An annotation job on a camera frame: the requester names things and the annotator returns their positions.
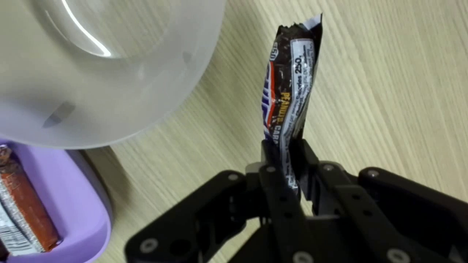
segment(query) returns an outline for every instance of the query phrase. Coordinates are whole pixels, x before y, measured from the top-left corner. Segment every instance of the white bowl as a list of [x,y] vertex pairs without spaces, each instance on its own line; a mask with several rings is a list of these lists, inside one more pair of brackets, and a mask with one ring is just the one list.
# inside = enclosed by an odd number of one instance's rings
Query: white bowl
[[0,3],[0,136],[66,149],[111,144],[190,93],[225,0]]

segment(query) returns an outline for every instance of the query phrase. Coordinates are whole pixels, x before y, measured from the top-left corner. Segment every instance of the wooden table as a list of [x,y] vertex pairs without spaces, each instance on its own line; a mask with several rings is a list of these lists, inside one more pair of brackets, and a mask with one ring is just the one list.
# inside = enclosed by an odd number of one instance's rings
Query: wooden table
[[218,171],[260,159],[260,90],[276,26],[320,12],[325,36],[304,134],[317,155],[350,172],[383,166],[468,201],[468,1],[228,0],[212,61],[178,111],[88,152],[116,204],[99,261],[124,261],[137,229]]

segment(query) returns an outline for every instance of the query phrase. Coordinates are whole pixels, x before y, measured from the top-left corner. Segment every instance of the light wood surface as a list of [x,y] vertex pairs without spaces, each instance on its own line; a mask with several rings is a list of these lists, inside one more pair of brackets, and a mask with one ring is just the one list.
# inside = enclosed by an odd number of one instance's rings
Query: light wood surface
[[88,152],[116,203],[99,261],[124,261],[137,229],[218,171],[260,159],[260,90],[276,26],[320,12],[325,35],[304,134],[317,155],[351,172],[383,166],[468,201],[468,1],[228,0],[212,61],[178,111]]

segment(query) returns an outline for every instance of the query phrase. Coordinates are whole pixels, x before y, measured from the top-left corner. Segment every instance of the purple tray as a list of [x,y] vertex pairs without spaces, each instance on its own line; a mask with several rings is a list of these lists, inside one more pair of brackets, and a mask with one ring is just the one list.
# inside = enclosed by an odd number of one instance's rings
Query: purple tray
[[7,263],[94,261],[111,234],[107,207],[66,150],[25,146],[7,140],[20,159],[63,241],[50,253],[9,257]]

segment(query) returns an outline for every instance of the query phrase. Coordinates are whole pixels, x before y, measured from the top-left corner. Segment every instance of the screw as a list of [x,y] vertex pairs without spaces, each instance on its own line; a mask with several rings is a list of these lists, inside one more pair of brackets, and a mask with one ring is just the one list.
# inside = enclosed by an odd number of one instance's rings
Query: screw
[[235,181],[235,180],[238,180],[238,175],[237,174],[230,174],[228,180]]
[[294,253],[294,256],[292,256],[292,261],[294,261],[294,263],[313,263],[313,258],[312,258],[312,256],[310,256],[309,253],[306,253],[306,251],[297,251],[297,253]]
[[370,177],[377,177],[379,175],[379,172],[376,171],[376,169],[369,169],[369,172],[367,172]]
[[325,171],[332,171],[335,166],[333,165],[325,165],[323,169]]
[[266,171],[268,171],[268,172],[275,172],[276,168],[275,168],[275,166],[266,166]]
[[389,251],[386,251],[386,257],[392,263],[409,263],[411,261],[408,253],[405,253],[404,250],[399,250],[399,248],[389,248]]
[[159,245],[156,238],[148,238],[140,244],[140,251],[143,254],[152,253],[156,250],[156,247]]

